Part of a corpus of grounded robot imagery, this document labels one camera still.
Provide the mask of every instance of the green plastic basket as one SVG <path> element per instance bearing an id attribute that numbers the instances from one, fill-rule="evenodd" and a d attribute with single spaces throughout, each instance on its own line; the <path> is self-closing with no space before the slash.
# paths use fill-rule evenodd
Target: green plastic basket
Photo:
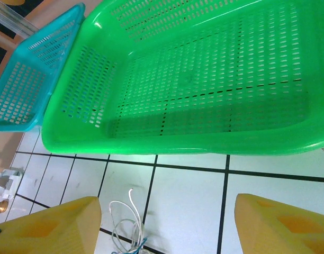
<path id="1" fill-rule="evenodd" d="M 280 155 L 324 146 L 324 0 L 117 0 L 79 31 L 52 152 Z"/>

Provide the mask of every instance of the floor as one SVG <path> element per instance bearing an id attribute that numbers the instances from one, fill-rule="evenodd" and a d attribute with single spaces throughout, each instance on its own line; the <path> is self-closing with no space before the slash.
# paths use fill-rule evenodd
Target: floor
<path id="1" fill-rule="evenodd" d="M 129 202 L 130 188 L 152 253 L 242 254 L 233 217 L 238 193 L 324 214 L 324 148 L 287 157 L 54 155 L 33 131 L 24 135 L 11 167 L 25 173 L 0 223 L 98 196 L 102 224 L 96 254 L 115 250 L 108 204 L 114 199 Z M 116 219 L 119 214 L 130 217 L 120 206 Z"/>

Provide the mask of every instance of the white cable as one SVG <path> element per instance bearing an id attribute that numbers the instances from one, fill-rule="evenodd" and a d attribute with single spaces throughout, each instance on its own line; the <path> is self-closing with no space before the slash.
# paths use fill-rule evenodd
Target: white cable
<path id="1" fill-rule="evenodd" d="M 138 249 L 140 248 L 140 246 L 144 243 L 144 225 L 142 224 L 142 220 L 141 220 L 141 217 L 140 217 L 140 214 L 136 208 L 136 206 L 134 205 L 134 202 L 132 201 L 132 198 L 131 198 L 131 192 L 132 192 L 133 189 L 130 189 L 129 192 L 128 192 L 128 195 L 129 195 L 129 200 L 130 200 L 130 203 L 131 205 L 133 206 L 133 208 L 131 208 L 128 204 L 122 202 L 122 201 L 117 201 L 117 200 L 113 200 L 112 202 L 109 203 L 109 212 L 110 212 L 110 216 L 111 216 L 111 219 L 113 221 L 113 225 L 114 225 L 114 230 L 111 234 L 111 240 L 113 241 L 114 245 L 116 246 L 117 248 L 117 251 L 119 251 L 118 253 L 117 252 L 113 252 L 113 253 L 117 253 L 117 254 L 126 254 L 126 253 L 139 253 L 139 254 L 144 254 L 144 253 L 148 253 L 150 254 L 149 251 L 141 248 L 139 251 Z M 115 224 L 115 221 L 114 221 L 114 217 L 113 217 L 113 214 L 112 214 L 112 211 L 111 211 L 111 205 L 113 203 L 119 203 L 119 204 L 122 204 L 124 206 L 126 206 L 130 211 L 131 213 L 134 215 L 135 217 L 135 220 L 131 220 L 131 219 L 123 219 L 123 220 L 120 220 L 117 224 Z M 129 221 L 133 224 L 133 229 L 132 229 L 132 232 L 131 232 L 131 247 L 130 249 L 126 249 L 121 240 L 119 239 L 119 234 L 117 232 L 117 228 L 118 226 L 125 222 L 125 221 Z"/>

